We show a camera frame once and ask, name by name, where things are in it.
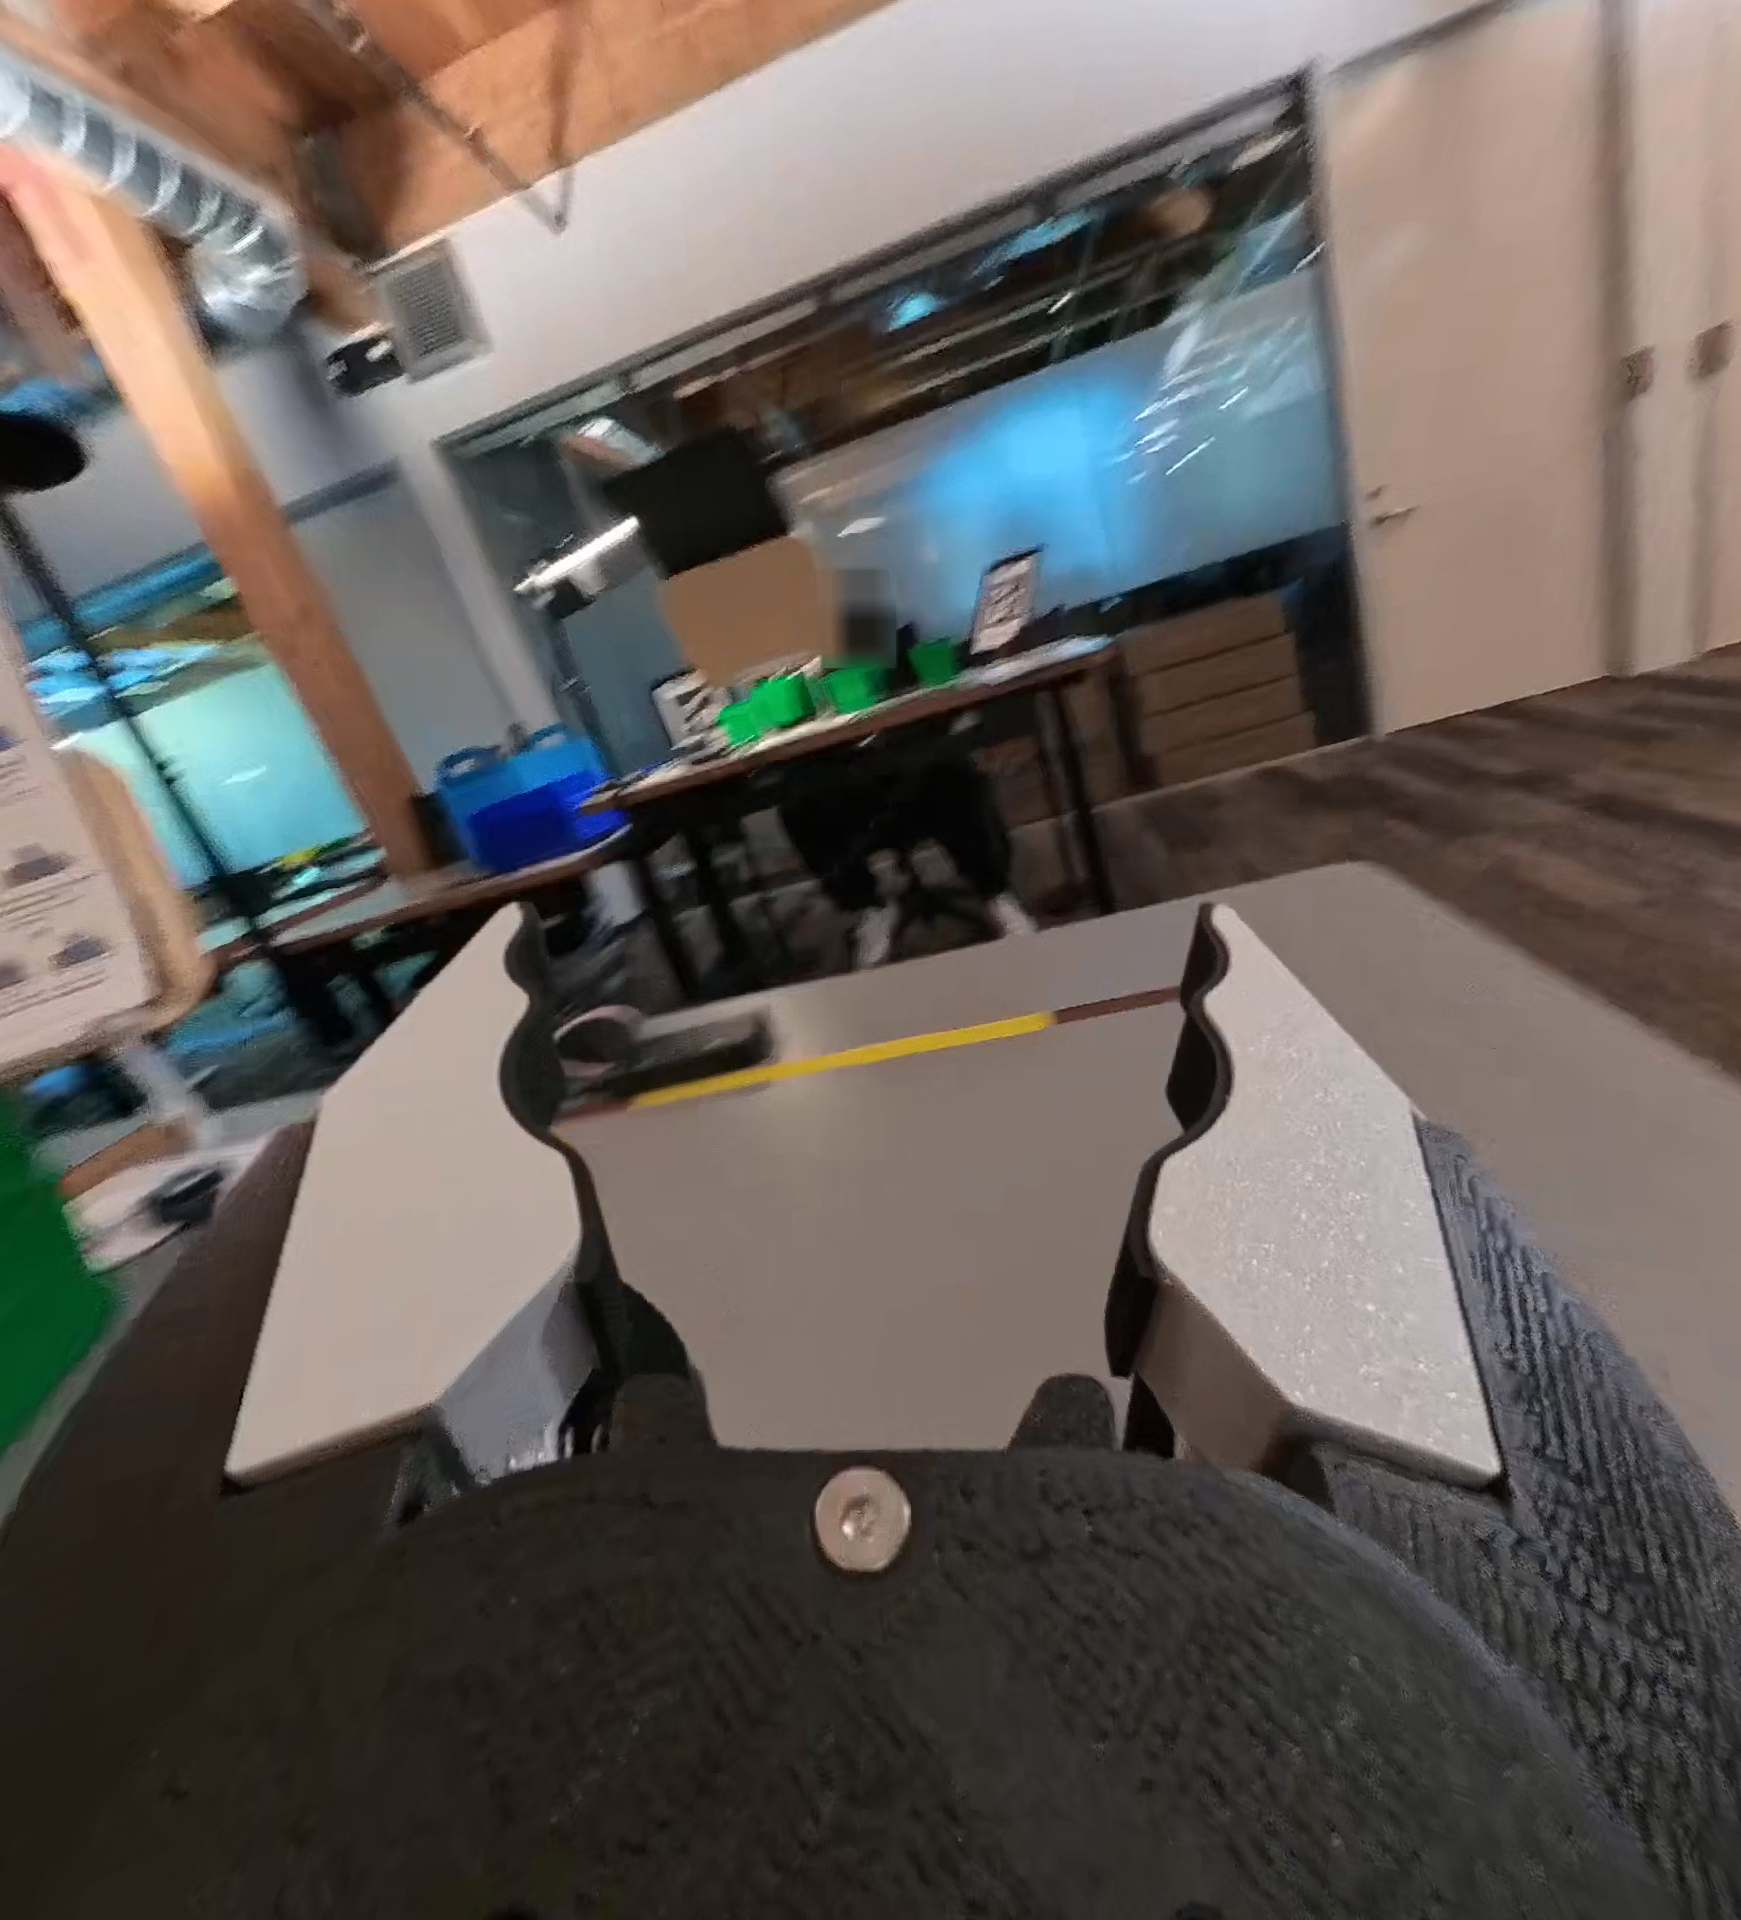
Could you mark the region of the blue plastic tote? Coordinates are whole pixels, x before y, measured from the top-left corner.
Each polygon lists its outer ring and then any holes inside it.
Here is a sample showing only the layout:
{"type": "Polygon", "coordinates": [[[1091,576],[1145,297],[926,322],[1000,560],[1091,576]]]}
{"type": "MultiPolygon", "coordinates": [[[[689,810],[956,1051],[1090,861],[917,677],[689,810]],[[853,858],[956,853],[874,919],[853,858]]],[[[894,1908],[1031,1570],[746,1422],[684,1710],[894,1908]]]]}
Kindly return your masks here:
{"type": "Polygon", "coordinates": [[[506,764],[509,752],[461,748],[433,771],[435,802],[476,866],[515,872],[588,851],[624,827],[614,808],[588,810],[602,786],[585,795],[574,783],[522,789],[506,764]]]}
{"type": "Polygon", "coordinates": [[[571,733],[563,725],[524,737],[506,764],[522,789],[574,783],[575,790],[585,795],[611,778],[594,741],[584,733],[571,733]]]}

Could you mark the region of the black charger box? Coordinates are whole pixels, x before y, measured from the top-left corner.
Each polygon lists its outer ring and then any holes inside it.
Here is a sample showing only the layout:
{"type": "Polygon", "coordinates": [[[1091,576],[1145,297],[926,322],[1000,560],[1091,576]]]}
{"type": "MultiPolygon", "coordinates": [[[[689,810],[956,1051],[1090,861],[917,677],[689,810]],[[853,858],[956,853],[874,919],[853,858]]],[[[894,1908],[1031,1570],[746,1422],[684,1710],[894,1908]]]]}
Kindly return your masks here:
{"type": "Polygon", "coordinates": [[[622,1101],[760,1067],[774,1046],[760,1016],[659,1029],[625,1004],[574,1016],[553,1035],[571,1087],[622,1101]]]}

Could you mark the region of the black sprinkler pipe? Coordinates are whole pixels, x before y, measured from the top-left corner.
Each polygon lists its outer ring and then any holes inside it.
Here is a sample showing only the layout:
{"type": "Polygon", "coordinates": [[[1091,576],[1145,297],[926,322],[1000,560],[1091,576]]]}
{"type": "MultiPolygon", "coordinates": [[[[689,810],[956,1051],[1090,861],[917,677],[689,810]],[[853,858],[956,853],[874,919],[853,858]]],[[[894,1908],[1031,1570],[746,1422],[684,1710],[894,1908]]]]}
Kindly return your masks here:
{"type": "Polygon", "coordinates": [[[359,14],[340,9],[326,19],[326,30],[335,36],[347,56],[372,72],[402,108],[415,112],[431,132],[442,135],[464,156],[470,156],[476,170],[499,188],[501,199],[519,203],[553,237],[568,230],[570,184],[563,169],[553,170],[549,176],[555,182],[553,191],[543,194],[546,181],[524,181],[522,172],[491,146],[477,127],[448,108],[422,77],[374,39],[359,14]]]}

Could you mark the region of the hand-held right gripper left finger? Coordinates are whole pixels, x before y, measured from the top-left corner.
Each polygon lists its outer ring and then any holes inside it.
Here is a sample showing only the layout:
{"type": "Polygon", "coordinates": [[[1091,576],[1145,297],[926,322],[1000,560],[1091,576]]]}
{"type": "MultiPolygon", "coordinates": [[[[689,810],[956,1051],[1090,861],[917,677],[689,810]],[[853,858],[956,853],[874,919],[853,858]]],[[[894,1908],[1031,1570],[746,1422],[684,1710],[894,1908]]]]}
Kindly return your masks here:
{"type": "Polygon", "coordinates": [[[323,1095],[225,1457],[258,1486],[429,1437],[491,1482],[575,1452],[602,1339],[577,1289],[595,1206],[543,932],[499,909],[323,1095]]]}

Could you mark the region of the black photo flag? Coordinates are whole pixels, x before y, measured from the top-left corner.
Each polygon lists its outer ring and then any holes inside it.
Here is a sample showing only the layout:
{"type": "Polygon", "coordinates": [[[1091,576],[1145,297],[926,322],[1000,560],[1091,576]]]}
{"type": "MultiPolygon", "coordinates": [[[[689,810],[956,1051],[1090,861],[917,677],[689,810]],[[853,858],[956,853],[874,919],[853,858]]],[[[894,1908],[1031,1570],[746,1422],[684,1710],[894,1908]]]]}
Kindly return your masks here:
{"type": "Polygon", "coordinates": [[[721,427],[640,467],[602,481],[602,493],[638,524],[661,577],[733,560],[789,536],[762,448],[738,427],[721,427]]]}

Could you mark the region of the wooden backing board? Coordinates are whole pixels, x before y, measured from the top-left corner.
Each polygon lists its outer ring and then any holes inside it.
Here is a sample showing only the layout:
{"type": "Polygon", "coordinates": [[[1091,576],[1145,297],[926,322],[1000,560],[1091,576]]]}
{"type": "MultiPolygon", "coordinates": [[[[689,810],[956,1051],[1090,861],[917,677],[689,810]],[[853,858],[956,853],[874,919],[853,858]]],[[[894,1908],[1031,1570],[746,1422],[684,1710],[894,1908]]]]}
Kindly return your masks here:
{"type": "Polygon", "coordinates": [[[68,745],[57,746],[57,755],[101,862],[129,911],[152,986],[149,999],[125,1017],[122,1034],[132,1042],[161,1042],[217,987],[198,909],[114,764],[68,745]]]}

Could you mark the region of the silver air duct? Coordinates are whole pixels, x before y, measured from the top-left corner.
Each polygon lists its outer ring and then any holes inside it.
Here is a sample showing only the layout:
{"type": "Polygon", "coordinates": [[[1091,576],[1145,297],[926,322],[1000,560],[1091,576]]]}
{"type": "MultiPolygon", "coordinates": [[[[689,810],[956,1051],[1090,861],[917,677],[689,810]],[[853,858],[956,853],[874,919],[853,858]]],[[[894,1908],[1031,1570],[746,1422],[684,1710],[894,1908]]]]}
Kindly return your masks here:
{"type": "Polygon", "coordinates": [[[308,301],[305,240],[280,199],[5,42],[0,150],[59,169],[179,243],[195,301],[231,338],[270,340],[308,301]]]}

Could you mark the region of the studio light on stand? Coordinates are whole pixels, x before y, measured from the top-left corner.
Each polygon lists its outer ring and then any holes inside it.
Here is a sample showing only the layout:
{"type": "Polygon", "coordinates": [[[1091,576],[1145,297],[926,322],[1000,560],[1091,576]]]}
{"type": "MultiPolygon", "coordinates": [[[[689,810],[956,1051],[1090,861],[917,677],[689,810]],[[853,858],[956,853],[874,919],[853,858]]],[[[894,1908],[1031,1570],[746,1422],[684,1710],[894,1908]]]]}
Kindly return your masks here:
{"type": "Polygon", "coordinates": [[[652,553],[638,515],[619,515],[602,531],[563,542],[529,564],[514,597],[534,612],[565,621],[652,573],[652,553]]]}

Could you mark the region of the long wooden work table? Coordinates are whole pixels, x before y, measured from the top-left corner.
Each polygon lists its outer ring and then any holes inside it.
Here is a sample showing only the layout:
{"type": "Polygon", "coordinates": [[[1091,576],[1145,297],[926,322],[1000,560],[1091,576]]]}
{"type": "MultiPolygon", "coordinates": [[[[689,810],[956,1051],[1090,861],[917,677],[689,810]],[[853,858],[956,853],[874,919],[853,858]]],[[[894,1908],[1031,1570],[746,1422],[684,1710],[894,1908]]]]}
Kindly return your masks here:
{"type": "Polygon", "coordinates": [[[422,877],[386,877],[298,909],[270,925],[229,932],[208,948],[215,984],[252,964],[269,968],[282,1005],[312,1037],[350,1049],[396,1022],[398,1002],[381,974],[419,961],[422,990],[508,908],[560,915],[585,883],[618,865],[630,832],[618,828],[563,857],[491,875],[464,862],[422,877]]]}

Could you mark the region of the wall vent grille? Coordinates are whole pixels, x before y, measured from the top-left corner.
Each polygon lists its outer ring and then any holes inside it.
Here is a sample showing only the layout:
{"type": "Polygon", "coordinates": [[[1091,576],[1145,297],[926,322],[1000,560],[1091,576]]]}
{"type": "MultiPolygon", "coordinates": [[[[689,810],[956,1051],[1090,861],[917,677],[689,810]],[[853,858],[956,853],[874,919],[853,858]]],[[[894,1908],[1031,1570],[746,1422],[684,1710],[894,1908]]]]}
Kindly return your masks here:
{"type": "Polygon", "coordinates": [[[424,382],[488,353],[488,327],[448,239],[393,252],[372,281],[404,377],[424,382]]]}

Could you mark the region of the glass partition wall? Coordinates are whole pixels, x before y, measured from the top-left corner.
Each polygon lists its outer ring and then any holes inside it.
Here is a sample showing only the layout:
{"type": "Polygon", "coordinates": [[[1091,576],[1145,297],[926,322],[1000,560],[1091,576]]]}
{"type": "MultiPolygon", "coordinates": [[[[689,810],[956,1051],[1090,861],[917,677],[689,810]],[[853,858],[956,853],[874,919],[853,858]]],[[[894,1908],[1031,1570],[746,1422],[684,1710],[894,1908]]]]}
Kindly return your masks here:
{"type": "MultiPolygon", "coordinates": [[[[565,621],[514,583],[619,517],[605,478],[721,427],[762,448],[863,652],[968,647],[985,570],[1042,548],[1017,649],[1279,595],[1317,746],[1364,733],[1314,107],[1303,80],[1261,89],[448,435],[495,581],[611,772],[671,752],[652,686],[691,666],[667,580],[565,621]]],[[[1091,771],[1134,790],[1111,677],[1078,702],[1091,771]]]]}

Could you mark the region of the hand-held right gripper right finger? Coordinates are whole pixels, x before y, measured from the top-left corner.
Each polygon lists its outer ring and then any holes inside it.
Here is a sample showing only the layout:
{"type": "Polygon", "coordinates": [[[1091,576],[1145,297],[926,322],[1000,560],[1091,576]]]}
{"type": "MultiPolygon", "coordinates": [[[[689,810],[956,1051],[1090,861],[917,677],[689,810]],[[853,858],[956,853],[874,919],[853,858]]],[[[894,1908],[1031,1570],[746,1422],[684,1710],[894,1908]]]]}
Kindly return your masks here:
{"type": "Polygon", "coordinates": [[[1328,1445],[1463,1490],[1505,1478],[1424,1122],[1231,908],[1201,908],[1106,1299],[1125,1442],[1272,1475],[1328,1445]]]}

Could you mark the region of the wooden support post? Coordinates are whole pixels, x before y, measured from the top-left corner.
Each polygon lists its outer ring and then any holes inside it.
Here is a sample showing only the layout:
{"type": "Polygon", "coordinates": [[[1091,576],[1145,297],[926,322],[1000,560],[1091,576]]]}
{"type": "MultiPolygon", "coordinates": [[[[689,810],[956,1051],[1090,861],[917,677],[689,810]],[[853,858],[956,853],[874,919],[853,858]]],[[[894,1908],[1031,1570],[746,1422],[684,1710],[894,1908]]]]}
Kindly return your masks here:
{"type": "Polygon", "coordinates": [[[242,438],[163,243],[114,203],[40,170],[23,172],[10,201],[291,678],[387,869],[431,871],[410,761],[242,438]]]}

